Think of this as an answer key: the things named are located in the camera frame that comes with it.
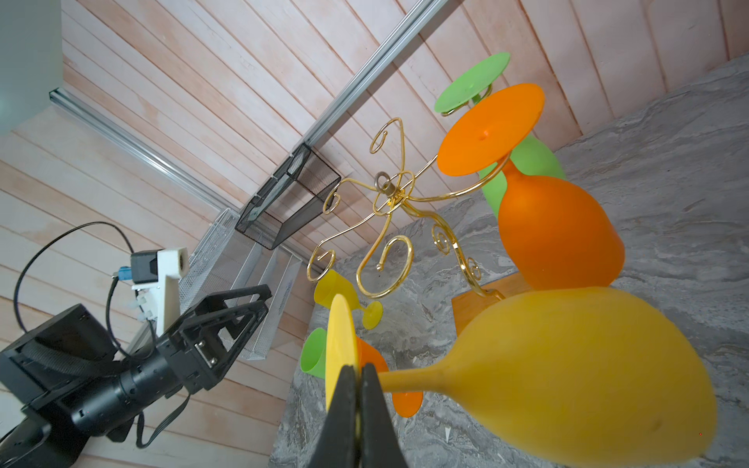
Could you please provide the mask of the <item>green wine glass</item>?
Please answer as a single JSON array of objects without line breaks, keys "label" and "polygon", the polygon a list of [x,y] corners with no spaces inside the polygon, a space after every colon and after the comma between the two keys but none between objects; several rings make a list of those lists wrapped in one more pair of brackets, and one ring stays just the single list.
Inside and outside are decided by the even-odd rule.
[{"label": "green wine glass", "polygon": [[325,378],[327,331],[317,328],[311,332],[302,347],[300,369],[310,376]]},{"label": "green wine glass", "polygon": [[[438,97],[434,110],[447,117],[462,107],[478,105],[493,93],[493,82],[509,65],[511,54],[502,52],[485,58],[467,70]],[[516,168],[528,176],[557,177],[567,179],[553,152],[533,134],[516,146],[511,153]],[[495,216],[499,214],[502,199],[507,191],[503,174],[494,177],[482,188],[484,197]]]}]

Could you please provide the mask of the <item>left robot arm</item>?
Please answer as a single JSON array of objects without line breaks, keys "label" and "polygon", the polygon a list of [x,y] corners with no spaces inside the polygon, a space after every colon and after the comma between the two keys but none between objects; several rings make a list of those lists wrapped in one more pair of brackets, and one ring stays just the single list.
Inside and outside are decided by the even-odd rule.
[{"label": "left robot arm", "polygon": [[4,467],[69,467],[88,441],[145,449],[144,411],[181,390],[221,382],[263,322],[267,285],[214,292],[179,316],[152,347],[115,360],[112,340],[81,304],[25,333],[1,353],[1,381],[25,419],[1,440]]}]

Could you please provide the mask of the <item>yellow wine glass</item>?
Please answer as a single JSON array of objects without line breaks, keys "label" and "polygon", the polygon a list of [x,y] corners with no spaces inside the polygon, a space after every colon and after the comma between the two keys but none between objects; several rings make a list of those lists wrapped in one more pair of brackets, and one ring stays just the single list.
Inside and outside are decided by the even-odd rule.
[{"label": "yellow wine glass", "polygon": [[[351,309],[333,299],[326,407],[343,366],[362,368]],[[383,395],[435,392],[509,445],[573,467],[679,463],[705,454],[717,403],[698,353],[647,302],[613,288],[525,292],[475,317],[438,363],[378,372]]]},{"label": "yellow wine glass", "polygon": [[330,309],[333,299],[341,294],[348,302],[351,310],[363,311],[363,326],[366,330],[378,327],[383,316],[383,306],[378,301],[372,301],[363,305],[351,282],[342,277],[335,270],[330,270],[318,283],[314,291],[314,301],[325,308]]}]

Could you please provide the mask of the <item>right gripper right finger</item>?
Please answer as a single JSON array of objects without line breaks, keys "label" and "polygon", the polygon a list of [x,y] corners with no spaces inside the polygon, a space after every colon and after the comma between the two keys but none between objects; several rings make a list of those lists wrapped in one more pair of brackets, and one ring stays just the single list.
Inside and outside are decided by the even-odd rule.
[{"label": "right gripper right finger", "polygon": [[407,468],[373,364],[362,368],[360,387],[360,466]]}]

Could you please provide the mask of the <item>orange wine glass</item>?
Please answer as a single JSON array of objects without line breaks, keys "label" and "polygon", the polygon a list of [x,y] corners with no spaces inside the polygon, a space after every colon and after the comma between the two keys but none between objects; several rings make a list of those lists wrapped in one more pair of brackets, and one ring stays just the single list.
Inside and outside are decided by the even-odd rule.
[{"label": "orange wine glass", "polygon": [[543,106],[536,84],[487,97],[448,132],[438,152],[439,169],[460,177],[495,164],[504,173],[499,234],[533,289],[608,287],[622,271],[625,247],[601,205],[569,181],[522,173],[510,159]]},{"label": "orange wine glass", "polygon": [[[361,368],[372,364],[377,372],[388,372],[386,360],[372,345],[361,337],[357,339],[358,360]],[[422,392],[392,393],[394,409],[400,417],[410,418],[417,414],[423,403]]]}]

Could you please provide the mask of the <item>white mesh shelf organizer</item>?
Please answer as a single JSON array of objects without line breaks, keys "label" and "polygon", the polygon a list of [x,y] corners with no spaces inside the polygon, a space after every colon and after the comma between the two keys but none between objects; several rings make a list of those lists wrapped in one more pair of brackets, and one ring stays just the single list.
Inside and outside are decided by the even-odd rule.
[{"label": "white mesh shelf organizer", "polygon": [[[238,220],[239,214],[225,210],[211,225],[196,250],[193,253],[187,252],[189,271],[179,281],[179,319],[185,317],[185,313],[208,294],[259,285],[269,286],[272,298],[266,303],[267,315],[235,360],[260,361],[267,357],[271,349],[281,315],[300,272],[302,259],[284,246],[274,250],[261,247],[235,230]],[[144,325],[129,345],[127,350],[130,353],[144,348],[148,344],[149,335],[155,333],[154,322],[146,320],[142,308],[136,306],[136,301],[146,295],[143,292],[135,293],[137,297],[132,306],[140,311],[140,321]]]}]

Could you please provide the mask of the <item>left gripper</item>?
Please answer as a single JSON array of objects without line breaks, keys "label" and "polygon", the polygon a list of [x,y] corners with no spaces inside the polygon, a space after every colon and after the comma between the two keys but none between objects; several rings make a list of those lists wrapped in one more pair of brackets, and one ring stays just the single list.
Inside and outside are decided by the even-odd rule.
[{"label": "left gripper", "polygon": [[189,394],[221,382],[268,312],[267,285],[212,292],[169,327],[157,349]]}]

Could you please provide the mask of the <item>black mesh wall basket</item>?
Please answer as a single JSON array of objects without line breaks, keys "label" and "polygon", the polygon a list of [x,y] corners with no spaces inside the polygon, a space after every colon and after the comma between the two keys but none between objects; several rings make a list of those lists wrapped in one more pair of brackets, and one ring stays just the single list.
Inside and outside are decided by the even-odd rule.
[{"label": "black mesh wall basket", "polygon": [[244,206],[235,230],[267,250],[323,214],[323,204],[341,175],[308,145],[301,144]]}]

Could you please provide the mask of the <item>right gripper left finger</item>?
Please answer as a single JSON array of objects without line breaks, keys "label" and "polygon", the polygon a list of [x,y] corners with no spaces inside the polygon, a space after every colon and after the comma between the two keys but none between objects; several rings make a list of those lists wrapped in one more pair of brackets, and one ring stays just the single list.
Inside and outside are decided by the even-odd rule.
[{"label": "right gripper left finger", "polygon": [[335,386],[329,413],[320,434],[310,468],[356,467],[357,377],[355,368],[343,366]]}]

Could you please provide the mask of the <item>orange wooden rack base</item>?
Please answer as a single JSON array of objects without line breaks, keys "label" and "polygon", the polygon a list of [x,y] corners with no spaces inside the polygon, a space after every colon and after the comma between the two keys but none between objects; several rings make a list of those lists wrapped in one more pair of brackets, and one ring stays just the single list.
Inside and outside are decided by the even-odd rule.
[{"label": "orange wooden rack base", "polygon": [[[506,298],[530,292],[531,286],[520,273],[514,273],[487,284],[485,289],[497,290]],[[483,298],[475,292],[469,291],[452,299],[454,326],[456,334],[460,335],[465,327],[487,307],[497,303],[495,298]]]}]

